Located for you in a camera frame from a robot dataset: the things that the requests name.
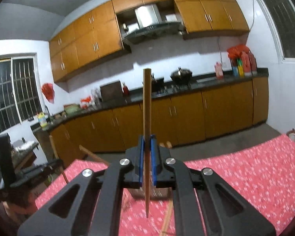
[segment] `pink floral tablecloth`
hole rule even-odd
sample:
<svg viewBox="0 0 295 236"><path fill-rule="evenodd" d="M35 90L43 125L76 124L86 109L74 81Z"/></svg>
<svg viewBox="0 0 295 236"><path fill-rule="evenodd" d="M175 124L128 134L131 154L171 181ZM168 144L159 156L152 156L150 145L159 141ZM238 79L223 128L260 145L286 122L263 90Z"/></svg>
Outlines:
<svg viewBox="0 0 295 236"><path fill-rule="evenodd" d="M286 135L241 152L190 161L186 165L198 170L212 168L274 225L277 235L295 216L295 143ZM106 166L75 160L65 170L68 180L85 168L98 171ZM37 207L42 207L64 186L65 181L59 176L36 199ZM167 201L152 201L147 219L144 200L135 201L124 190L119 235L158 235L166 210ZM173 216L167 232L175 235Z"/></svg>

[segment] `metal bolt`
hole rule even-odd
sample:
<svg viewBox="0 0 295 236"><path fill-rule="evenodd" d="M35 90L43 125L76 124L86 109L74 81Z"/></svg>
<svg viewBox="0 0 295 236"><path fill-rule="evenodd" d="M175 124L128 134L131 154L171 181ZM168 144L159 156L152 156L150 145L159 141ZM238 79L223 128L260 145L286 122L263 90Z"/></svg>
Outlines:
<svg viewBox="0 0 295 236"><path fill-rule="evenodd" d="M203 174L205 174L206 176L211 176L213 174L213 170L210 168L205 168L203 170Z"/></svg>
<svg viewBox="0 0 295 236"><path fill-rule="evenodd" d="M85 177L88 177L88 176L92 175L92 173L93 173L92 170L85 169L85 170L83 170L82 175L85 176Z"/></svg>
<svg viewBox="0 0 295 236"><path fill-rule="evenodd" d="M119 161L120 165L128 165L130 163L129 159L123 158Z"/></svg>
<svg viewBox="0 0 295 236"><path fill-rule="evenodd" d="M173 165L175 164L176 160L174 158L167 158L165 162L166 164Z"/></svg>

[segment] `countertop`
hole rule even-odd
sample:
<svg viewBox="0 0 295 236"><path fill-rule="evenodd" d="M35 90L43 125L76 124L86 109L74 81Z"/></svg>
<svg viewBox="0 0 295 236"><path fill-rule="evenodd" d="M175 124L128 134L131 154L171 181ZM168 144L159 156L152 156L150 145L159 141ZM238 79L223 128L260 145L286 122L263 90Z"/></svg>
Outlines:
<svg viewBox="0 0 295 236"><path fill-rule="evenodd" d="M192 82L189 87L171 87L170 83L165 83L165 86L169 86L167 88L167 91L161 94L152 94L152 99L157 98L165 98L165 97L171 97L174 95L181 95L184 93L192 93L197 92L209 88L215 88L220 87L223 85L233 84L233 83L240 83L240 82L246 82L250 81L252 78L256 77L268 77L268 69L267 68L258 68L258 73L256 75L246 76L246 77L235 77L232 74L232 71L224 72L224 78L223 79L217 79L214 74L206 74L206 75L198 75L192 78ZM124 107L128 105L133 105L137 103L141 103L143 101L143 94L142 94L142 88L132 90L130 91L130 95L126 98L122 99L116 99L109 102L103 102L101 105L96 107L89 107L88 109L83 109L78 112L74 112L71 114L67 114L55 121L53 123L49 123L44 128L37 128L33 130L33 133L39 133L42 131L50 132L53 129L55 129L57 126L59 126L62 123L65 123L69 120L72 120L77 117L85 116L92 114L94 112L104 111L108 109L114 109L119 107Z"/></svg>

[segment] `range hood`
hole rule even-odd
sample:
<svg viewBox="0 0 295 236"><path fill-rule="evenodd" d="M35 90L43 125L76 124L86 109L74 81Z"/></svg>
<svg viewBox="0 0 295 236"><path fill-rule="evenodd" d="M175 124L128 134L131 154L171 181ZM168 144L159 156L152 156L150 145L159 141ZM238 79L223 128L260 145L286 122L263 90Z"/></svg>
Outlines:
<svg viewBox="0 0 295 236"><path fill-rule="evenodd" d="M178 34L185 28L178 21L163 21L156 4L141 6L135 9L139 29L123 37L123 42L128 45L156 39L168 34Z"/></svg>

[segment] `window frame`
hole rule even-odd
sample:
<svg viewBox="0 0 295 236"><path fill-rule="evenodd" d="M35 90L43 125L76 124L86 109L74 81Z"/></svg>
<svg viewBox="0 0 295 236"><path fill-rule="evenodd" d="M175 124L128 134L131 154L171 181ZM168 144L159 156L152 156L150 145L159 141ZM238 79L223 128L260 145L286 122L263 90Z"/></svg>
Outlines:
<svg viewBox="0 0 295 236"><path fill-rule="evenodd" d="M288 1L290 2L291 6L295 12L295 6L294 6L292 0L288 0ZM277 31L274 20L270 14L270 11L269 11L267 5L264 2L264 0L257 0L257 2L259 3L261 10L265 16L265 19L268 22L268 25L269 25L269 28L270 28L270 31L271 31L271 34L272 34L272 37L274 40L274 45L275 45L275 48L277 51L277 58L278 58L279 62L281 64L295 64L295 58L288 58L288 57L285 58L284 57L282 43L281 43L279 33Z"/></svg>
<svg viewBox="0 0 295 236"><path fill-rule="evenodd" d="M1 133L4 133L4 132L7 132L9 131L11 128L17 126L17 125L22 125L22 124L26 124L28 123L28 119L27 120L24 120L22 121L21 119L21 115L20 115L20 111L18 109L18 106L17 106L17 102L16 102L16 97L15 97L15 90L14 90L14 77L13 77L13 60L15 59L33 59L33 64L34 64L34 76L35 76L35 84L36 84L36 88L37 88L37 93L38 93L38 99L39 99L39 103L41 105L41 108L42 108L42 111L44 111L44 107L45 107L45 101L44 101L44 98L43 98L43 93L41 91L41 83L40 83L40 80L39 80L39 73L38 73L38 63L37 63L37 54L30 54L30 55L10 55L10 56L0 56L0 59L10 59L10 63L11 63L11 81L12 81L12 90L13 90L13 98L14 98L14 101L15 101L15 105L16 105L16 110L17 110L17 114L18 114L18 118L20 120L20 123L17 123L16 125L6 129L5 131L2 131ZM34 120L37 121L38 118L37 118L37 115L34 115Z"/></svg>

